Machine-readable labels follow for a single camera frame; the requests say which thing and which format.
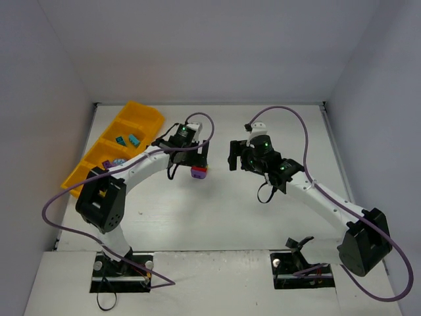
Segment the striped lego stack purple base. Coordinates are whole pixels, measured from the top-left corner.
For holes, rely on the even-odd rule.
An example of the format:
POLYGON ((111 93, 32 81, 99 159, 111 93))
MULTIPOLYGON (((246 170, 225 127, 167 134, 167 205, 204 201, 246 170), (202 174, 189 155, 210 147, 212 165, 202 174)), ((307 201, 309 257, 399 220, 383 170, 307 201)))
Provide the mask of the striped lego stack purple base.
POLYGON ((205 179, 207 177, 207 173, 208 173, 208 167, 191 167, 190 169, 191 172, 191 176, 193 178, 202 180, 205 179))

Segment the teal rounded lego brick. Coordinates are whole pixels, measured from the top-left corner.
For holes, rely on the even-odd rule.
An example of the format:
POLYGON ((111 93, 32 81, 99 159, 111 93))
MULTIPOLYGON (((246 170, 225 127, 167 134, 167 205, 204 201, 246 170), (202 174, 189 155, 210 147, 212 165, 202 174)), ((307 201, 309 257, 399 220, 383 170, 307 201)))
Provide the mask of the teal rounded lego brick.
POLYGON ((128 136, 129 142, 134 146, 134 147, 139 147, 139 145, 141 144, 141 142, 139 141, 139 139, 137 137, 135 137, 133 134, 130 134, 128 136))

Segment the purple small lego cube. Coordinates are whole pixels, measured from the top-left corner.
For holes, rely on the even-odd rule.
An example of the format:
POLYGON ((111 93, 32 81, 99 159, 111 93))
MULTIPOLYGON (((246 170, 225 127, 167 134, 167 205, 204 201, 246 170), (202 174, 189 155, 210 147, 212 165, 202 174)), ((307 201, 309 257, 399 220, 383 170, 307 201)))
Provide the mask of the purple small lego cube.
POLYGON ((104 169, 109 169, 112 167, 112 164, 110 161, 106 160, 102 162, 102 166, 104 167, 104 169))

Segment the pink purple lego piece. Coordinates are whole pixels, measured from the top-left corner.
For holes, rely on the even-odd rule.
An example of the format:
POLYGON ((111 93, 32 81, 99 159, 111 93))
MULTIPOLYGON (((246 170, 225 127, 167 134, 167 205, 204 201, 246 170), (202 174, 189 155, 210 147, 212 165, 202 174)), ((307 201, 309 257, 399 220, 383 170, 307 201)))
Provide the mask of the pink purple lego piece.
POLYGON ((123 159, 123 158, 118 158, 118 159, 114 159, 113 161, 112 161, 112 165, 115 167, 115 166, 118 166, 118 165, 122 165, 123 163, 125 163, 126 162, 126 160, 125 159, 123 159))

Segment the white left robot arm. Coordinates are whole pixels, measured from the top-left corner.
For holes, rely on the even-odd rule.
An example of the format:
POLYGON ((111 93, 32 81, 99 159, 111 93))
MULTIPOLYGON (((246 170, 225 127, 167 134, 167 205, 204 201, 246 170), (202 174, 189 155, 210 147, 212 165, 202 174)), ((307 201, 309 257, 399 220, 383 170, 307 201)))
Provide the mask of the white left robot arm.
POLYGON ((132 248, 126 241, 120 223, 122 222, 126 195, 135 186, 150 176, 168 170, 172 166, 207 166, 209 145, 189 151, 171 149, 196 147, 203 125, 200 122, 180 124, 176 133, 165 140, 157 138, 147 149, 111 168, 115 174, 83 185, 76 202, 76 211, 83 220, 96 228, 97 238, 106 246, 105 255, 115 262, 122 257, 132 258, 132 248))

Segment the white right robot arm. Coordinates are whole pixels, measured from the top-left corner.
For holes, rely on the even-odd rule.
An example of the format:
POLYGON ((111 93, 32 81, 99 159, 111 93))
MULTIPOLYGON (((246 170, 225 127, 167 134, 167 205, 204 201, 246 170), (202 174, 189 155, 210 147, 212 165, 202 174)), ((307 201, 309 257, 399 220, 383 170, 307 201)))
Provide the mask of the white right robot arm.
POLYGON ((377 208, 368 211, 358 205, 347 203, 325 187, 321 189, 330 195, 327 198, 310 181, 304 166, 293 159, 286 159, 274 150, 270 136, 260 135, 253 139, 232 140, 228 164, 231 171, 241 169, 261 175, 265 183, 277 191, 304 203, 338 231, 344 233, 343 241, 337 246, 339 260, 354 275, 366 276, 392 250, 375 228, 389 236, 387 219, 377 208))

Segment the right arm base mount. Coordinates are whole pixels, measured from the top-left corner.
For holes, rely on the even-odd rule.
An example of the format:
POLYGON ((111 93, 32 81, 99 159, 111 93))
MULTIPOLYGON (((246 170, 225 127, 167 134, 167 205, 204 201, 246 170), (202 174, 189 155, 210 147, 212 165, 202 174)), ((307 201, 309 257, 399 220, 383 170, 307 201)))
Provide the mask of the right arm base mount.
POLYGON ((327 263, 310 264, 298 251, 270 254, 275 290, 334 288, 332 268, 327 263))

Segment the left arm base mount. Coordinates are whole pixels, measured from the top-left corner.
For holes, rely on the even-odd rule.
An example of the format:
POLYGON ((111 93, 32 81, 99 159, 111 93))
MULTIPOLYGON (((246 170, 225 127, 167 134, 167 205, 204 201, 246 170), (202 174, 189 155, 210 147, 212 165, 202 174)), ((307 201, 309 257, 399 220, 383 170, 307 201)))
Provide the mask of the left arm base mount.
POLYGON ((104 253, 96 253, 90 293, 150 293, 151 274, 124 261, 115 262, 104 253))

